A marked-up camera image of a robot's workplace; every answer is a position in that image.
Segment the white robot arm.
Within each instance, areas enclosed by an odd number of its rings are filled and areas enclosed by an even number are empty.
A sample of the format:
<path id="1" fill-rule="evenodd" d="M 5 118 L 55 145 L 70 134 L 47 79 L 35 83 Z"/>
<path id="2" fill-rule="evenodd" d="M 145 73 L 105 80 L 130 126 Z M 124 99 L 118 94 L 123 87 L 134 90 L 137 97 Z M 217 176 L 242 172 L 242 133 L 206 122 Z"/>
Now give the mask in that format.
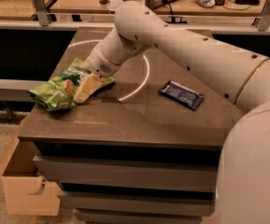
<path id="1" fill-rule="evenodd" d="M 96 75 L 154 47 L 245 111 L 220 155 L 216 223 L 270 224 L 270 58 L 175 28 L 136 1 L 116 8 L 114 24 L 86 60 Z"/>

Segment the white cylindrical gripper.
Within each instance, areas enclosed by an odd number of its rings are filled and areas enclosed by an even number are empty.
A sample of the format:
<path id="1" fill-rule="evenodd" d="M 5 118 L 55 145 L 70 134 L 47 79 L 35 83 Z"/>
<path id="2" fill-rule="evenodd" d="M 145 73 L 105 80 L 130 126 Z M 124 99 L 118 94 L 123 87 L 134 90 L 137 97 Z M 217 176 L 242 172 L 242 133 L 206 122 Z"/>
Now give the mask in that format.
<path id="1" fill-rule="evenodd" d="M 89 74 L 81 80 L 73 97 L 77 104 L 84 103 L 96 91 L 113 83 L 115 79 L 111 76 L 120 69 L 117 64 L 105 56 L 100 44 L 97 44 L 91 51 L 88 67 L 94 74 Z"/>

